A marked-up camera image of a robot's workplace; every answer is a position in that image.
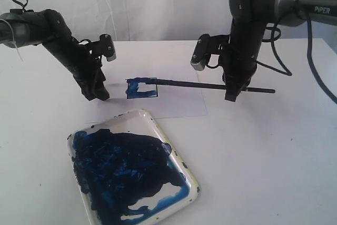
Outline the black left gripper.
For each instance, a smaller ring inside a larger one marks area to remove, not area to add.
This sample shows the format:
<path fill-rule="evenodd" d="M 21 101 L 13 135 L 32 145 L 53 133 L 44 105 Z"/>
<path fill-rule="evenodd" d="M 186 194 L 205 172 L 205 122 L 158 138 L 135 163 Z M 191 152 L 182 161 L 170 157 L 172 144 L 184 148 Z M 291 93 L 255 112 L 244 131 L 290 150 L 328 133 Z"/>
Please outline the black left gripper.
<path fill-rule="evenodd" d="M 110 94 L 104 86 L 106 78 L 101 69 L 103 56 L 96 49 L 96 43 L 85 42 L 81 44 L 76 38 L 71 38 L 69 70 L 88 101 L 95 98 L 106 101 Z"/>

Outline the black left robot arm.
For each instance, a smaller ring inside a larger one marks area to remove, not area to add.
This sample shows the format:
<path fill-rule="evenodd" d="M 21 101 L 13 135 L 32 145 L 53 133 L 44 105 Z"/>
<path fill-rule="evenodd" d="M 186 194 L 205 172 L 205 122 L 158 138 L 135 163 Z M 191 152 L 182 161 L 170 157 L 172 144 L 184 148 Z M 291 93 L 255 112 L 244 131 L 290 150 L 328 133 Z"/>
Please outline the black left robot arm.
<path fill-rule="evenodd" d="M 12 9 L 1 15 L 1 44 L 10 48 L 43 45 L 69 72 L 89 100 L 107 100 L 110 95 L 104 86 L 102 57 L 116 59 L 109 34 L 98 41 L 72 36 L 62 15 L 52 9 L 41 12 Z"/>

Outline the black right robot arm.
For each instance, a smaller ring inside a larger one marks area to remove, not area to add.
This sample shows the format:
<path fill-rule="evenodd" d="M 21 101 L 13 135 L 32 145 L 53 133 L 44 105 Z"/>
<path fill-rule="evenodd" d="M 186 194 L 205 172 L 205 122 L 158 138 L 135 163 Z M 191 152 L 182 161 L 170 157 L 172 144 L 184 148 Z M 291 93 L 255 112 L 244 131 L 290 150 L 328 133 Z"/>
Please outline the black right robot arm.
<path fill-rule="evenodd" d="M 336 95 L 323 83 L 312 59 L 312 22 L 336 25 L 336 0 L 229 0 L 229 6 L 230 34 L 210 38 L 218 43 L 226 100 L 234 102 L 242 91 L 249 89 L 268 24 L 273 24 L 274 34 L 278 25 L 296 27 L 306 23 L 310 70 L 323 92 L 336 101 Z"/>

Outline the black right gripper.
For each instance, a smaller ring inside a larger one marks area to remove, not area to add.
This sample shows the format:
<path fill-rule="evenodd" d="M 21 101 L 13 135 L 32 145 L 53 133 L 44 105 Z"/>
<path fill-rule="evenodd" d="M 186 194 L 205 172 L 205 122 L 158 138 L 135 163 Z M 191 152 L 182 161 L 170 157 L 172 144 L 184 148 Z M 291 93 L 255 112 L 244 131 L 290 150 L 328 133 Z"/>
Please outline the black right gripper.
<path fill-rule="evenodd" d="M 256 71 L 254 62 L 246 59 L 241 49 L 230 43 L 230 35 L 215 35 L 210 37 L 214 53 L 219 55 L 218 65 L 223 69 L 225 82 L 225 100 L 236 101 L 251 83 Z"/>

